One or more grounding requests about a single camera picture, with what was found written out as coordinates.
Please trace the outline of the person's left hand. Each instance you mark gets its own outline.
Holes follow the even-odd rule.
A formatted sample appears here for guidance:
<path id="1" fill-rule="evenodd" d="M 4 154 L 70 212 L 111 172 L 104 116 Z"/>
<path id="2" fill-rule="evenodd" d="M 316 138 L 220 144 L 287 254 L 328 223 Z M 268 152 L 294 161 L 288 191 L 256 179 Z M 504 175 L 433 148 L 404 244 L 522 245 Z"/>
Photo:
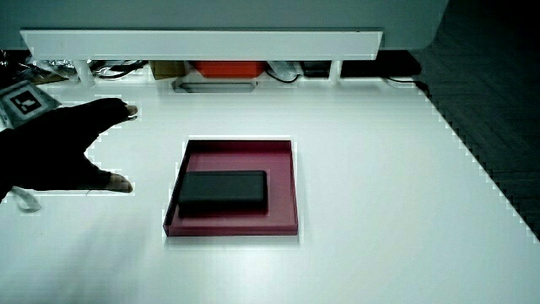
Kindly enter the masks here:
<path id="1" fill-rule="evenodd" d="M 64 106 L 1 132 L 1 197 L 14 188 L 37 191 L 107 190 L 130 193 L 122 175 L 101 170 L 86 149 L 109 128 L 136 118 L 120 98 Z"/>

